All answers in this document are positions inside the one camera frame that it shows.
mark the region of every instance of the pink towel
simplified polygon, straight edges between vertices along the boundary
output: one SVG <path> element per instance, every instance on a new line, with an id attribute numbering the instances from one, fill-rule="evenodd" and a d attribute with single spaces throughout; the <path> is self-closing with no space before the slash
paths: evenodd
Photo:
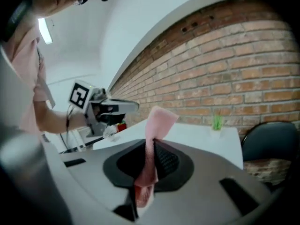
<path id="1" fill-rule="evenodd" d="M 178 116 L 164 108 L 155 106 L 152 108 L 146 124 L 146 159 L 145 167 L 135 180 L 135 203 L 138 208 L 147 205 L 153 192 L 154 184 L 158 181 L 154 164 L 153 139 L 163 139 L 170 131 Z"/>

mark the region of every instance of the red object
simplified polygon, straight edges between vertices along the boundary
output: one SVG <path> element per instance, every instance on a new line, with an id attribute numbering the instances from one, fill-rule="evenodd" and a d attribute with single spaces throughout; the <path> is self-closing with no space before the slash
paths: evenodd
<path id="1" fill-rule="evenodd" d="M 117 131 L 120 132 L 120 131 L 125 130 L 126 128 L 127 128 L 126 123 L 121 123 L 121 124 L 118 124 Z"/>

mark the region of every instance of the white table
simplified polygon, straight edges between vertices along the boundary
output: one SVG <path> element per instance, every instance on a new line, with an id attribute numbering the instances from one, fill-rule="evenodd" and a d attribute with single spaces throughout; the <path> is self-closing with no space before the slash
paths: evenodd
<path id="1" fill-rule="evenodd" d="M 129 127 L 115 136 L 111 142 L 103 139 L 93 145 L 93 149 L 102 149 L 126 143 L 135 139 L 145 138 L 147 120 Z M 238 130 L 234 127 L 224 127 L 218 139 L 210 136 L 210 127 L 175 123 L 164 140 L 181 143 L 193 148 L 218 154 L 240 169 L 243 169 L 243 156 Z"/>

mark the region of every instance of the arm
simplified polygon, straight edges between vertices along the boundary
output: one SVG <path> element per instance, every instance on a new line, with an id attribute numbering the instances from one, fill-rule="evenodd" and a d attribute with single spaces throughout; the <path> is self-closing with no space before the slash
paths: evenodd
<path id="1" fill-rule="evenodd" d="M 36 114 L 37 126 L 40 131 L 49 133 L 64 133 L 67 131 L 65 112 L 56 112 L 50 110 L 45 101 L 33 102 Z M 74 112 L 70 118 L 69 130 L 85 127 L 85 117 L 82 113 Z"/>

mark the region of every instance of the ceiling light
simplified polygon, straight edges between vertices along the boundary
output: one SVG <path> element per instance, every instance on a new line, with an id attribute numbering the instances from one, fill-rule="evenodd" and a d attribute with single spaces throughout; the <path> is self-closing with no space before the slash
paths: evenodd
<path id="1" fill-rule="evenodd" d="M 49 33 L 49 29 L 48 29 L 47 24 L 46 24 L 46 20 L 44 18 L 39 18 L 38 19 L 38 26 L 39 26 L 39 31 L 41 32 L 45 43 L 47 45 L 53 43 L 52 38 L 51 38 L 50 33 Z"/>

